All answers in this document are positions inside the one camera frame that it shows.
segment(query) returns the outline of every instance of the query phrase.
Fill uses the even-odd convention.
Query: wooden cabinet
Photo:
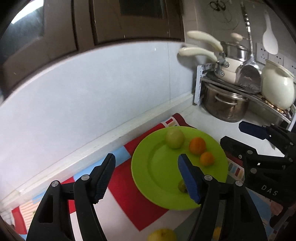
[[[94,43],[134,38],[183,40],[178,0],[90,0]]]
[[[0,87],[4,95],[31,73],[70,53],[118,40],[184,40],[180,1],[30,1],[21,12],[14,10],[21,14],[0,38]]]
[[[0,84],[4,94],[30,73],[77,50],[71,3],[31,1],[9,24],[0,39]]]

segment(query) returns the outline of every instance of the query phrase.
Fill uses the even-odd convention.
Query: cabinet door
[[[30,73],[76,49],[72,1],[30,1],[0,39],[2,90],[8,95]]]
[[[175,9],[177,3],[177,0],[90,0],[94,42],[132,38],[182,39],[180,15]]]

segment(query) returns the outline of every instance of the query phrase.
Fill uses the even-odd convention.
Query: orange
[[[204,152],[203,154],[201,154],[200,156],[200,163],[207,167],[210,166],[212,164],[214,164],[215,162],[215,157],[213,156],[213,154],[209,151]]]
[[[189,143],[189,150],[192,154],[201,155],[206,150],[207,146],[201,137],[193,138]]]
[[[219,238],[220,238],[220,233],[221,233],[221,227],[216,227],[216,228],[214,229],[214,232],[213,232],[213,239],[214,239],[215,241],[218,241],[218,240],[219,240]]]

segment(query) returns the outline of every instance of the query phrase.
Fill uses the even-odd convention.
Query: electrical outlet
[[[266,64],[267,59],[268,59],[268,52],[263,47],[263,44],[257,43],[256,60],[262,64]]]
[[[286,56],[284,56],[284,67],[292,74],[296,74],[296,63]]]
[[[269,54],[268,59],[277,64],[284,65],[284,55],[280,52],[277,54]]]

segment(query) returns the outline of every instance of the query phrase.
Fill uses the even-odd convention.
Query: yellow fruit
[[[195,137],[189,143],[189,150],[194,155],[201,155],[206,148],[205,140],[201,137]]]
[[[215,162],[215,157],[213,154],[209,151],[204,152],[200,156],[200,164],[202,164],[204,167],[213,165]]]
[[[180,192],[186,193],[187,192],[187,188],[185,186],[185,182],[184,180],[181,180],[178,184],[178,189],[180,190]]]
[[[177,241],[177,235],[170,229],[159,229],[151,233],[147,241]]]
[[[219,240],[219,238],[220,238],[220,233],[221,233],[221,227],[216,227],[216,228],[214,229],[214,232],[213,232],[213,239],[214,239],[215,241],[218,241],[218,240]]]
[[[178,149],[183,145],[185,136],[180,129],[169,127],[165,135],[165,141],[169,148]]]

